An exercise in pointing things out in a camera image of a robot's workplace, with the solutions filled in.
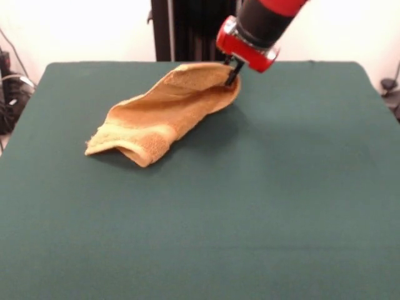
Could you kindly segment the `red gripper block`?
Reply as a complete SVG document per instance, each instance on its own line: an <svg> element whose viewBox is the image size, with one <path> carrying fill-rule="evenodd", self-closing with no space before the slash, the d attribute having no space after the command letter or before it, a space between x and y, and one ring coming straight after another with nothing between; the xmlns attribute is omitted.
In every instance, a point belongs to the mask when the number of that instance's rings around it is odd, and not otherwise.
<svg viewBox="0 0 400 300"><path fill-rule="evenodd" d="M226 86L232 85L244 63L252 70L263 73L272 66L280 51L277 47L267 49L257 48L250 42L247 42L239 34L234 16L228 16L221 25L216 37L216 46L225 54L224 65L230 65L233 58L238 60L236 67L229 73L225 82Z"/></svg>

